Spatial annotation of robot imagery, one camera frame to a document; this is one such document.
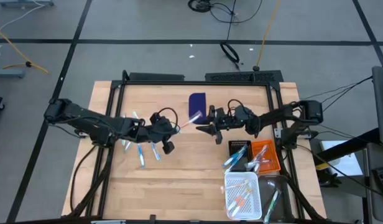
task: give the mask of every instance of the white plastic basket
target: white plastic basket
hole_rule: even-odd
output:
[[[253,172],[229,172],[224,176],[224,185],[227,187],[242,184],[245,183],[245,180],[248,180],[249,183],[240,187],[228,189],[225,192],[226,208],[228,208],[237,196],[241,195],[247,187],[252,190],[240,211],[238,211],[234,217],[230,217],[231,212],[229,212],[228,217],[233,220],[258,220],[262,216],[258,176]]]

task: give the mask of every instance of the yellow cable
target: yellow cable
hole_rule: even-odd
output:
[[[49,74],[49,72],[46,69],[42,68],[41,66],[35,64],[30,59],[28,59],[19,49],[17,49],[17,47],[14,44],[12,44],[12,42],[4,34],[1,33],[1,31],[0,31],[0,35],[1,35],[1,37],[3,37],[17,51],[17,53],[19,53],[24,58],[24,60],[30,62],[31,66],[33,66],[35,68],[38,68],[41,71],[44,71],[46,74]],[[24,64],[17,63],[17,64],[14,64],[14,65],[8,65],[8,66],[5,66],[2,69],[14,67],[14,66],[17,66],[17,65],[24,65]]]
[[[266,28],[266,31],[265,31],[264,39],[262,40],[261,51],[259,51],[259,58],[258,58],[258,62],[256,63],[257,67],[259,66],[259,62],[261,61],[261,57],[262,57],[262,54],[264,52],[266,36],[269,33],[270,26],[272,25],[274,17],[276,16],[276,13],[277,13],[277,10],[279,8],[279,5],[280,5],[280,0],[277,0],[276,7],[274,8],[274,11],[272,13],[272,18],[270,18],[269,24],[267,25],[267,28]]]
[[[14,65],[5,66],[2,69],[12,68],[12,67],[15,67],[15,66],[23,66],[23,65],[24,65],[24,63],[17,63],[17,64],[14,64]]]

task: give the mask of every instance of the wooden tabletop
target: wooden tabletop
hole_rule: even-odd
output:
[[[90,110],[104,114],[110,84],[95,82]],[[295,83],[281,83],[280,86],[284,103],[298,100]],[[227,108],[227,102],[234,98],[242,101],[244,106],[257,115],[269,112],[266,90],[259,86],[127,85],[121,114],[132,116],[132,112],[136,111],[148,123],[153,112],[169,106],[177,112],[179,123],[183,124],[188,121],[188,98],[192,93],[205,93],[207,108],[209,105]],[[114,97],[112,115],[117,95]],[[237,106],[237,103],[232,102],[231,106]],[[171,111],[163,111],[162,115],[175,121]],[[169,155],[164,154],[161,143],[156,144],[161,161],[156,161],[149,144],[142,144],[145,169],[141,168],[136,144],[124,152],[121,141],[118,141],[114,150],[104,218],[146,220],[155,214],[158,220],[229,220],[224,211],[224,195],[219,189],[224,184],[221,165],[229,157],[227,142],[273,139],[273,134],[272,126],[265,127],[257,139],[248,135],[244,128],[222,131],[222,134],[223,143],[216,145],[214,136],[196,130],[194,124],[189,125],[182,129],[181,134],[172,136],[175,149]],[[298,144],[309,147],[306,140],[298,140]],[[89,139],[80,141],[74,167],[90,148]],[[90,187],[96,153],[97,150],[83,162],[77,173],[75,204]],[[293,151],[293,156],[300,190],[316,211],[326,217],[312,155],[306,149],[298,148]],[[298,217],[291,190],[289,194],[293,214]],[[94,214],[99,196],[98,190]],[[70,186],[63,206],[64,215],[70,213],[69,203]]]

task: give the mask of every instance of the black cable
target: black cable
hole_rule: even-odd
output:
[[[226,38],[226,43],[228,42],[229,40],[229,35],[230,35],[230,28],[231,28],[231,24],[232,24],[232,21],[233,21],[233,14],[234,14],[234,7],[236,7],[236,1],[237,0],[234,0],[233,2],[233,8],[231,9],[231,17],[230,17],[230,23],[229,23],[229,29],[228,29],[228,36]]]
[[[232,101],[236,101],[237,103],[239,103],[239,104],[241,105],[241,107],[242,107],[242,110],[244,110],[244,112],[245,112],[246,114],[251,115],[251,112],[248,112],[248,111],[246,110],[245,106],[243,105],[243,103],[241,103],[241,101],[239,101],[239,100],[237,100],[237,99],[231,99],[231,100],[228,101],[228,114],[231,112],[231,108],[233,108],[233,106],[230,107],[230,103],[231,103]]]
[[[342,131],[338,131],[338,130],[335,130],[335,129],[333,129],[333,128],[329,128],[329,127],[324,126],[324,125],[322,125],[322,124],[319,124],[319,126],[321,126],[321,127],[323,127],[323,128],[326,128],[326,129],[329,129],[329,130],[332,130],[332,131],[336,131],[336,132],[341,133],[341,134],[344,134],[344,135],[346,135],[346,136],[349,136],[350,138],[355,138],[355,139],[358,139],[358,140],[361,140],[361,141],[364,141],[364,142],[367,142],[367,143],[377,144],[377,143],[370,142],[370,141],[367,141],[367,140],[365,140],[365,139],[362,139],[362,138],[359,138],[359,137],[356,137],[356,136],[352,136],[352,135],[347,134],[347,133],[344,133],[344,132],[342,132]]]
[[[285,157],[283,158],[283,162],[285,161],[285,159],[288,157],[288,151],[286,151],[286,155]]]
[[[337,88],[337,89],[335,89],[335,90],[330,90],[330,91],[326,91],[326,92],[324,92],[324,93],[315,94],[315,95],[313,95],[313,96],[309,96],[309,97],[306,97],[306,98],[301,98],[301,100],[307,100],[307,99],[310,99],[310,98],[315,97],[315,96],[321,96],[321,95],[324,95],[324,94],[326,94],[326,93],[331,93],[331,92],[334,92],[334,91],[336,91],[336,90],[340,90],[340,89],[342,89],[342,88],[347,88],[347,87],[349,87],[349,86],[351,86],[351,85],[354,85],[354,84],[357,84],[357,82],[356,82],[356,83],[352,83],[352,84],[348,84],[348,85],[346,85],[346,86],[341,86],[341,87],[339,87],[339,88]]]
[[[230,23],[230,24],[240,24],[240,23],[242,23],[242,22],[250,21],[252,18],[254,18],[254,17],[256,16],[256,14],[258,13],[259,9],[261,8],[262,1],[263,1],[263,0],[261,0],[261,2],[259,3],[259,6],[258,6],[257,10],[255,11],[255,13],[254,13],[250,18],[245,19],[245,20],[243,20],[243,21],[232,22],[232,21],[230,20],[230,22],[229,22],[229,21],[223,21],[223,20],[221,20],[221,19],[218,19],[218,18],[212,13],[212,8],[210,9],[210,13],[211,13],[211,15],[212,15],[217,21],[224,22],[224,23]]]
[[[232,101],[236,101],[236,102],[238,102],[238,103],[241,105],[242,110],[243,110],[248,116],[255,116],[256,118],[258,118],[258,122],[259,122],[259,123],[255,126],[255,128],[256,128],[256,130],[255,130],[255,135],[257,136],[257,135],[259,134],[259,132],[261,131],[261,119],[260,119],[258,116],[254,115],[254,113],[253,113],[252,111],[248,112],[248,111],[246,110],[246,107],[243,105],[243,103],[241,103],[239,100],[236,100],[236,99],[231,99],[231,100],[228,101],[228,116],[231,116],[231,108],[233,108],[233,106],[230,107],[230,102],[232,102]]]
[[[318,133],[317,136],[318,136],[319,134],[325,134],[325,133],[335,134],[335,135],[337,135],[337,136],[341,136],[341,137],[344,137],[344,138],[353,138],[353,137],[344,136],[344,135],[342,135],[342,134],[335,133],[335,132],[333,132],[333,131],[322,131],[322,132]]]
[[[226,38],[225,41],[221,42],[219,45],[221,46],[221,49],[223,51],[223,53],[226,55],[226,57],[234,63],[234,66],[236,66],[236,69],[240,71],[240,66],[238,65],[238,63],[240,62],[240,57],[239,55],[237,54],[236,50],[234,50],[229,44],[228,44],[228,40],[229,40],[229,35],[230,35],[230,28],[231,28],[231,24],[233,22],[233,14],[234,14],[234,7],[236,6],[236,1],[237,0],[234,0],[233,2],[233,8],[232,8],[232,11],[231,11],[231,18],[230,18],[230,23],[229,23],[229,29],[228,29],[228,36]],[[228,50],[230,50],[230,52],[233,54],[233,56],[225,49],[225,47],[228,48]]]
[[[107,123],[106,121],[102,120],[101,118],[97,118],[97,117],[94,117],[94,116],[84,116],[84,117],[79,116],[79,117],[67,119],[67,120],[64,120],[64,121],[57,121],[55,123],[57,123],[57,124],[66,124],[66,123],[68,123],[70,121],[76,121],[78,119],[95,119],[95,120],[98,120],[98,121],[102,122],[107,128],[111,129],[111,131],[113,133],[117,132],[117,130],[111,124]]]
[[[309,148],[307,148],[307,147],[305,147],[305,146],[298,145],[298,144],[297,144],[297,146],[298,146],[298,147],[302,147],[302,148],[308,150],[312,155],[314,155],[314,156],[315,156],[317,159],[319,159],[321,162],[324,162],[325,164],[329,165],[331,168],[333,168],[334,170],[338,171],[340,174],[344,175],[345,177],[351,179],[352,181],[354,181],[355,183],[359,184],[360,186],[364,187],[365,189],[370,190],[371,192],[374,192],[374,193],[376,193],[376,194],[378,194],[378,195],[380,195],[380,196],[383,196],[383,194],[381,194],[381,193],[378,192],[377,190],[374,190],[374,189],[372,189],[372,188],[370,188],[370,187],[368,187],[368,186],[366,186],[366,185],[360,183],[359,181],[357,181],[357,180],[355,180],[354,178],[352,178],[352,177],[346,175],[345,173],[343,173],[342,171],[340,171],[340,170],[337,169],[336,167],[332,166],[330,163],[326,162],[324,159],[322,159],[320,156],[318,156],[315,152],[313,152],[313,151],[310,150]]]
[[[231,9],[229,9],[228,6],[226,6],[226,8],[228,8],[228,11],[227,11],[227,10],[223,9],[222,7],[215,6],[215,4],[219,4],[219,3],[214,3],[213,6],[212,6],[212,8],[220,9],[220,10],[224,11],[225,13],[227,13],[227,14],[229,14],[229,15],[233,15],[234,19],[236,19],[237,22],[232,22],[232,24],[233,24],[234,26],[238,26],[238,25],[239,25],[238,22],[240,21],[240,19],[239,19],[234,13],[233,13],[233,14],[231,13]]]
[[[177,112],[173,109],[173,108],[170,108],[170,107],[166,107],[166,108],[162,108],[159,112],[158,112],[158,114],[160,114],[161,112],[163,112],[163,111],[165,111],[165,110],[171,110],[173,113],[174,113],[174,115],[175,115],[175,126],[172,128],[172,130],[171,131],[167,131],[167,132],[165,132],[165,133],[162,133],[162,132],[160,132],[160,131],[154,131],[153,129],[151,130],[152,132],[154,132],[154,133],[157,133],[157,134],[170,134],[172,131],[177,131],[177,127],[179,127],[179,125],[178,125],[178,114],[177,114]]]
[[[77,175],[77,172],[78,172],[78,169],[80,168],[82,162],[93,152],[93,150],[96,148],[96,146],[93,146],[92,149],[90,149],[86,154],[85,156],[80,160],[80,162],[78,163],[77,167],[75,168],[74,170],[74,174],[73,174],[73,180],[72,180],[72,186],[71,186],[71,189],[70,189],[70,210],[73,212],[74,211],[74,207],[73,207],[73,193],[74,193],[74,184],[75,184],[75,177]]]
[[[321,104],[323,104],[323,103],[326,102],[327,100],[330,100],[331,98],[336,97],[336,96],[338,96],[338,95],[344,93],[345,91],[349,91],[349,90],[350,90],[350,87],[349,87],[349,88],[346,88],[346,89],[344,89],[344,90],[342,90],[342,91],[340,91],[339,93],[335,93],[334,95],[332,95],[332,96],[326,98],[325,100],[323,100],[323,101],[321,102]]]
[[[341,94],[339,97],[337,97],[337,99],[335,99],[332,103],[330,103],[330,105],[328,105],[324,110],[326,111],[331,105],[333,105],[337,100],[339,100],[343,95],[347,94],[347,92],[349,92],[350,90],[352,90],[355,86],[359,85],[359,84],[362,84],[363,82],[369,80],[369,79],[372,79],[372,76],[371,77],[368,77],[368,78],[365,78],[363,80],[361,80],[360,82],[354,84],[353,86],[349,87],[348,90],[346,90],[343,94]]]
[[[67,131],[66,129],[64,129],[64,128],[60,127],[60,126],[56,126],[56,125],[53,125],[53,124],[48,124],[48,125],[51,126],[51,127],[55,127],[55,128],[61,129],[62,131],[66,132],[67,134],[69,134],[69,135],[71,135],[71,136],[73,136],[75,138],[79,138],[79,139],[81,138],[78,135],[73,134],[73,133]]]
[[[211,10],[210,0],[189,0],[188,7],[195,12],[208,12]]]

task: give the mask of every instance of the black metal frame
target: black metal frame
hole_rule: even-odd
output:
[[[343,156],[349,155],[354,152],[358,152],[362,149],[365,149],[367,146],[367,143],[372,142],[375,144],[382,144],[379,136],[379,129],[374,128],[371,131],[368,131],[364,134],[361,134],[355,138],[352,138],[350,140],[347,140],[346,142],[333,146],[323,152],[319,152],[317,156],[322,158],[323,160],[329,162],[333,161],[335,159],[341,158]],[[317,159],[317,157],[314,157],[313,160],[315,161],[316,166],[320,166],[324,164],[323,161]]]
[[[106,115],[110,115],[110,112],[113,107],[113,101],[114,101],[114,94],[116,89],[120,86],[120,93],[119,93],[119,99],[118,99],[118,105],[116,108],[116,116],[120,115],[121,111],[121,105],[122,105],[122,98],[124,95],[124,89],[125,85],[209,85],[209,86],[217,86],[217,85],[230,85],[230,86],[264,86],[267,92],[267,100],[268,100],[268,105],[269,105],[269,110],[272,111],[274,110],[274,102],[272,98],[272,86],[270,83],[246,83],[246,82],[239,82],[239,83],[229,83],[229,82],[208,82],[208,81],[202,81],[202,82],[188,82],[188,81],[132,81],[132,80],[114,80],[112,81],[111,88],[110,88],[110,93],[109,93],[109,100],[108,100],[108,105],[106,108]],[[281,97],[281,92],[279,88],[274,88],[275,94],[277,97],[277,101],[279,106],[282,106],[282,97]],[[282,126],[286,127],[287,124],[285,121],[282,122]],[[282,163],[282,168],[285,169],[284,162],[283,162],[283,157],[281,153],[281,148],[279,148],[278,145],[276,145],[276,150],[277,154],[279,156],[280,163]],[[102,162],[102,157],[103,157],[103,151],[104,149],[99,149],[98,155],[96,158],[96,164],[95,164],[95,169],[93,172],[93,180],[92,184],[96,184],[96,179],[99,175],[100,167],[101,167],[101,162]],[[106,162],[109,163],[111,166],[111,161],[113,159],[113,153],[114,153],[114,148],[109,148],[108,150],[108,160]],[[297,171],[295,169],[295,164],[293,161],[293,155],[292,151],[289,150],[288,153],[288,162],[290,166],[290,171],[292,173],[292,181],[296,184],[298,187],[298,180],[297,180]],[[106,194],[108,190],[108,181],[109,181],[109,174],[105,177],[103,186],[101,189],[101,198],[99,200],[99,207],[98,207],[98,216],[102,217],[103,212],[104,212],[104,205],[106,202]],[[86,208],[86,215],[91,215],[92,207],[93,207],[93,197],[90,200],[87,208]],[[305,214],[303,212],[303,207],[302,204],[299,202],[298,199],[296,199],[297,203],[297,209],[298,209],[298,217],[300,218],[305,218]]]
[[[73,54],[75,51],[75,47],[77,44],[219,44],[223,40],[108,40],[108,39],[95,39],[95,40],[85,40],[80,39],[80,34],[85,23],[85,19],[88,15],[88,11],[90,9],[92,0],[86,0],[83,12],[81,14],[80,20],[77,25],[77,29],[75,35],[72,39],[11,39],[13,43],[33,43],[33,44],[71,44],[69,51],[67,53],[65,63],[62,67],[62,71],[60,72],[60,76],[58,77],[57,85],[55,87],[55,91],[53,92],[52,98],[58,98],[60,94],[60,90],[62,89],[63,80],[67,75],[67,71],[69,69],[70,63],[73,58]],[[376,51],[376,55],[383,65],[383,53],[379,46],[383,46],[383,42],[377,41],[373,31],[370,28],[370,25],[361,9],[358,0],[353,0],[354,6],[359,14],[359,17],[366,29],[368,36],[370,37],[370,41],[292,41],[292,40],[268,40],[265,44],[269,45],[311,45],[311,46],[368,46],[371,45],[374,47]],[[6,42],[3,39],[0,39],[0,43]],[[229,40],[230,44],[261,44],[261,40]],[[35,142],[32,154],[30,156],[29,162],[27,164],[26,170],[24,172],[23,178],[21,180],[19,189],[16,193],[14,202],[12,203],[11,210],[7,217],[7,222],[15,222],[17,214],[19,212],[22,200],[24,198],[26,189],[30,182],[31,175],[33,173],[35,163],[37,162],[39,152],[42,147],[42,143],[44,141],[48,126],[46,123],[41,125],[40,132],[38,134],[38,138]],[[101,157],[103,156],[103,149],[99,149],[97,160],[101,161]],[[295,170],[295,166],[293,164],[293,155],[288,152],[288,161],[291,172]],[[292,172],[294,179],[296,178],[296,173]],[[98,173],[94,174],[94,179],[96,180]],[[86,212],[91,212],[91,206],[87,207]]]
[[[209,86],[263,86],[266,89],[267,93],[267,101],[269,105],[269,110],[274,110],[274,102],[272,97],[272,89],[275,90],[276,99],[278,101],[278,105],[282,106],[282,97],[281,92],[279,88],[279,83],[254,83],[254,82],[237,82],[237,83],[229,83],[229,82],[188,82],[188,81],[130,81],[128,75],[124,71],[122,74],[122,80],[113,80],[111,83],[111,88],[109,92],[109,99],[108,99],[108,105],[106,108],[106,115],[110,115],[112,108],[113,108],[113,102],[114,102],[114,94],[119,88],[119,96],[118,96],[118,102],[116,107],[115,116],[120,116],[121,112],[121,106],[122,106],[122,100],[124,97],[125,87],[126,85],[209,85]],[[282,126],[287,127],[287,123],[285,121],[282,121]],[[282,148],[280,145],[276,142],[276,153],[279,157],[279,162],[281,166],[280,174],[286,176],[288,180],[288,185],[291,187],[292,191],[295,194],[295,201],[297,204],[297,210],[298,210],[298,218],[294,219],[294,223],[336,223],[336,222],[329,222],[328,220],[306,220],[304,216],[304,209],[302,205],[305,205],[306,211],[311,216],[311,214],[316,215],[314,211],[309,209],[309,203],[307,199],[303,196],[301,192],[298,191],[298,181],[297,181],[297,172],[295,169],[295,164],[293,163],[293,155],[292,150],[288,150],[288,161],[290,166],[290,171],[292,175],[290,175],[283,162],[282,157]],[[22,223],[90,223],[91,220],[102,220],[103,218],[103,212],[104,212],[104,205],[106,203],[106,195],[108,190],[108,184],[109,184],[109,175],[111,170],[111,163],[113,161],[113,154],[114,154],[114,148],[110,147],[108,149],[108,156],[106,159],[106,164],[104,165],[103,170],[99,173],[101,162],[103,158],[103,152],[104,149],[99,149],[98,155],[96,158],[96,164],[95,164],[95,170],[93,172],[93,180],[91,183],[91,189],[88,191],[88,193],[85,195],[84,199],[81,201],[82,207],[76,212],[72,212],[69,214],[69,216],[65,216],[63,218],[59,219],[53,219],[53,220],[41,220],[41,221],[32,221],[32,222],[22,222]],[[98,207],[98,214],[97,216],[91,216],[91,211],[93,208],[93,198],[95,195],[95,192],[97,191],[99,185],[103,183],[101,188],[101,197],[99,199],[99,207]],[[86,208],[85,217],[79,217],[81,215],[82,210]],[[150,220],[126,220],[127,223],[190,223],[190,220],[184,220],[184,221],[175,221],[175,220],[155,220],[155,215],[150,216]],[[240,222],[208,222],[208,221],[199,221],[199,223],[240,223]]]

